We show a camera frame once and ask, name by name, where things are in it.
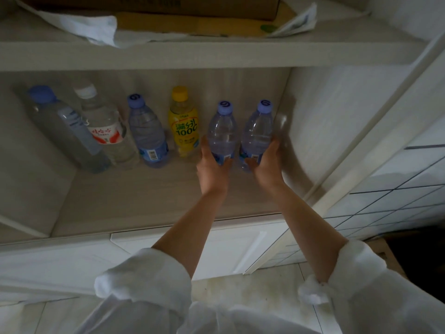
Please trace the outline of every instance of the tiled wall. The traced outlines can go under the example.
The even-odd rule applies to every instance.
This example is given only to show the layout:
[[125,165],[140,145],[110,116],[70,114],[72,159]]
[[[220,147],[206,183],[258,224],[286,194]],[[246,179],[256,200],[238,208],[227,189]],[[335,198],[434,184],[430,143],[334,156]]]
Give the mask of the tiled wall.
[[[444,220],[445,116],[331,207],[324,219],[350,239]],[[294,241],[261,268],[303,261]]]

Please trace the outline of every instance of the white bottle cap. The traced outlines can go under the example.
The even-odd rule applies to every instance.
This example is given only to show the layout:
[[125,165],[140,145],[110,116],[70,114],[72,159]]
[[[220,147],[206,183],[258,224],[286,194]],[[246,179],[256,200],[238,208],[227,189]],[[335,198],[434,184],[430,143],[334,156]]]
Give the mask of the white bottle cap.
[[90,84],[84,88],[75,88],[74,91],[80,98],[84,100],[88,100],[97,95],[96,87],[93,84]]

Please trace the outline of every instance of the white sleeve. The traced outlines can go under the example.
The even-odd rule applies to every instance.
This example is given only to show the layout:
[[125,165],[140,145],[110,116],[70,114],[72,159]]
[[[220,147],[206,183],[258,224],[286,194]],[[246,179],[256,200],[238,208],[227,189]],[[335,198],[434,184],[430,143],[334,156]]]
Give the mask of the white sleeve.
[[77,334],[174,334],[191,305],[191,280],[184,266],[151,248],[98,276],[94,288],[105,300]]
[[340,250],[324,290],[343,334],[445,332],[445,305],[387,269],[361,241]]

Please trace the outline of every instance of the barcode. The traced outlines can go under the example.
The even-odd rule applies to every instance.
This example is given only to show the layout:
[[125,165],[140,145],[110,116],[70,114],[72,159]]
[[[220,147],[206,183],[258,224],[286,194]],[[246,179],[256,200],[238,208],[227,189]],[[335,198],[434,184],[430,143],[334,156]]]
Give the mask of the barcode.
[[158,156],[156,155],[155,150],[148,150],[148,156],[151,160],[158,160]]

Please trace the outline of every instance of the plastic bottle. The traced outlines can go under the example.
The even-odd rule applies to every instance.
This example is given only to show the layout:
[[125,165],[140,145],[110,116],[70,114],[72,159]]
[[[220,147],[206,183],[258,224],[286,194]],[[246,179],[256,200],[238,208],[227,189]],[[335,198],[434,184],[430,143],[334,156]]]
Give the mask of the plastic bottle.
[[197,109],[189,101],[186,87],[174,87],[171,96],[168,120],[179,156],[187,157],[199,145]]
[[247,157],[257,159],[261,162],[264,151],[270,144],[273,129],[272,103],[269,100],[261,100],[258,109],[250,116],[241,137],[239,157],[242,169],[250,171],[248,164],[244,161]]
[[168,145],[161,122],[141,95],[130,95],[127,101],[131,108],[128,123],[142,159],[149,167],[163,167],[168,160]]
[[230,102],[219,102],[218,112],[211,119],[207,132],[210,150],[219,165],[235,155],[238,127],[232,112],[233,106]]
[[139,152],[131,134],[127,133],[117,107],[98,95],[93,84],[74,90],[81,98],[88,130],[103,146],[111,162],[125,170],[134,168],[139,163]]
[[28,94],[37,104],[30,112],[31,119],[68,158],[92,173],[102,172],[111,165],[81,117],[58,100],[50,87],[36,85]]

